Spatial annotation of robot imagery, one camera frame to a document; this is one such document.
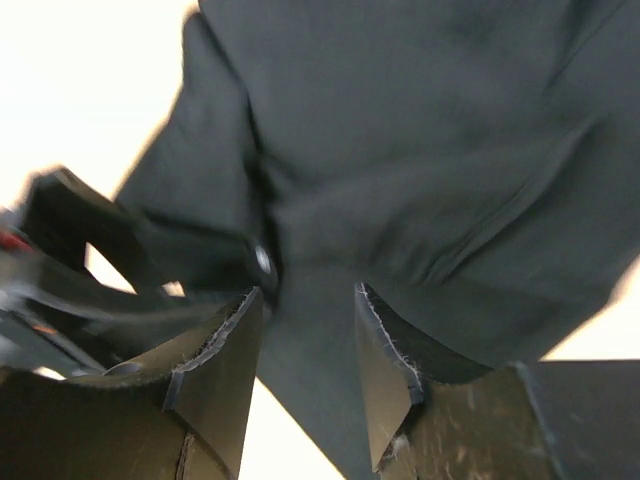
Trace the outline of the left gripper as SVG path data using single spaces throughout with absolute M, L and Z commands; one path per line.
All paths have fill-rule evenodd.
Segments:
M 1 214 L 3 364 L 99 375 L 208 321 L 217 293 L 171 296 L 135 219 L 65 167 L 31 177 Z

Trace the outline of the black long sleeve shirt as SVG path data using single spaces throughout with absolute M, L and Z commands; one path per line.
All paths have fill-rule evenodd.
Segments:
M 259 378 L 369 479 L 358 286 L 495 367 L 542 357 L 638 257 L 639 5 L 203 1 L 116 200 L 275 263 Z

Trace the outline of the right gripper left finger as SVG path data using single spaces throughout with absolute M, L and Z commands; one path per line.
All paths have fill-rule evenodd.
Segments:
M 111 369 L 1 371 L 5 479 L 235 479 L 263 330 L 250 292 Z

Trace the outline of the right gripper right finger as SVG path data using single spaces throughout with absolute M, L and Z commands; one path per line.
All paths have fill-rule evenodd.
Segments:
M 493 370 L 402 319 L 367 285 L 355 332 L 373 471 L 383 479 L 635 479 L 635 360 Z

